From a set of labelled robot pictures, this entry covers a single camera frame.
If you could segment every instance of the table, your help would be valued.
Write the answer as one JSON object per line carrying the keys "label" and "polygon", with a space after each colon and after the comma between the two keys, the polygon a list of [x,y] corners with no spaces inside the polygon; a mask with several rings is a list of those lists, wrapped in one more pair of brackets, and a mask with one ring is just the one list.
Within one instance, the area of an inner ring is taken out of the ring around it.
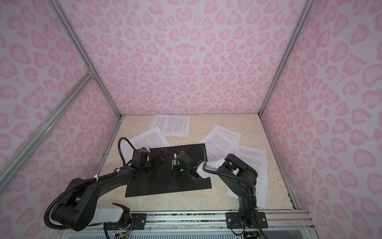
{"label": "table", "polygon": [[[122,166],[122,161],[117,148],[119,138],[133,138],[148,131],[153,120],[154,115],[128,115],[124,117],[100,175],[110,173],[115,168]],[[190,129],[187,138],[166,136],[166,139],[171,146],[195,144],[209,134],[215,125],[220,125],[242,134],[239,142],[240,145],[267,151],[269,192],[266,209],[293,209],[280,171],[257,114],[193,114],[191,115]],[[203,211],[239,209],[238,200],[227,196],[228,187],[220,178],[211,178],[211,184],[211,189],[128,198],[125,197],[126,186],[122,186],[101,196],[98,199],[98,203],[102,205],[119,203],[129,207],[131,211]]]}

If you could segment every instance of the pink heart patterned wallpaper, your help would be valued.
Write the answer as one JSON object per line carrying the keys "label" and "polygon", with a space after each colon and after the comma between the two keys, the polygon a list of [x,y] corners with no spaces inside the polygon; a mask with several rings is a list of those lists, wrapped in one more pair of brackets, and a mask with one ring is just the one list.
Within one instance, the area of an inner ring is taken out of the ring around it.
{"label": "pink heart patterned wallpaper", "polygon": [[92,81],[0,195],[0,238],[48,239],[46,208],[69,182],[90,178],[116,117]]}
{"label": "pink heart patterned wallpaper", "polygon": [[0,171],[86,69],[43,0],[0,4]]}
{"label": "pink heart patterned wallpaper", "polygon": [[258,112],[305,0],[62,0],[125,114]]}
{"label": "pink heart patterned wallpaper", "polygon": [[382,1],[318,2],[264,120],[320,238],[382,238]]}

